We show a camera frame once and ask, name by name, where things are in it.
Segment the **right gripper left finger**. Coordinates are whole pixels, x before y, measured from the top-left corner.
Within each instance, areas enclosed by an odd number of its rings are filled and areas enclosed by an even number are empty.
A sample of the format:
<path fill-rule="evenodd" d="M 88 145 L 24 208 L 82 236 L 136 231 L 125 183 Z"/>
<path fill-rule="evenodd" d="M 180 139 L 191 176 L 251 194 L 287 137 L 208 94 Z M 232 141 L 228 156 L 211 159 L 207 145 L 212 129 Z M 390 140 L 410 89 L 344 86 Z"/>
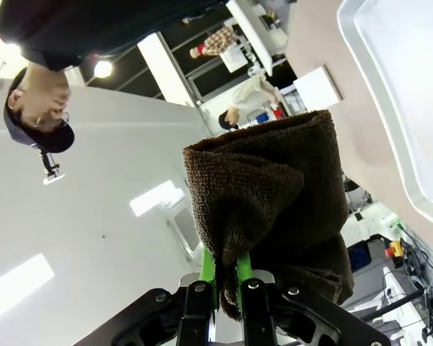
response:
<path fill-rule="evenodd" d="M 209 327 L 217 307 L 216 265 L 207 249 L 202 252 L 198 279 L 174 294 L 155 288 L 133 307 L 133 317 L 112 339 L 112 345 L 208 345 Z"/>

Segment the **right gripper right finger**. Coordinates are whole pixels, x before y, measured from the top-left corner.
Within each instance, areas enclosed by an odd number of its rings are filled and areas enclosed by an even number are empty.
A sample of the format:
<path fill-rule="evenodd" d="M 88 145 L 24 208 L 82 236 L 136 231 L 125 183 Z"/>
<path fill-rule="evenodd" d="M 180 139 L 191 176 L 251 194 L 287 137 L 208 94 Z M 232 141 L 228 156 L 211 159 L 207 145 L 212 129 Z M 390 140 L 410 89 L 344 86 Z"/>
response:
<path fill-rule="evenodd" d="M 388 337 L 301 285 L 280 289 L 255 278 L 250 256 L 237 261 L 238 301 L 246 345 L 277 345 L 284 332 L 302 345 L 387 345 Z"/>

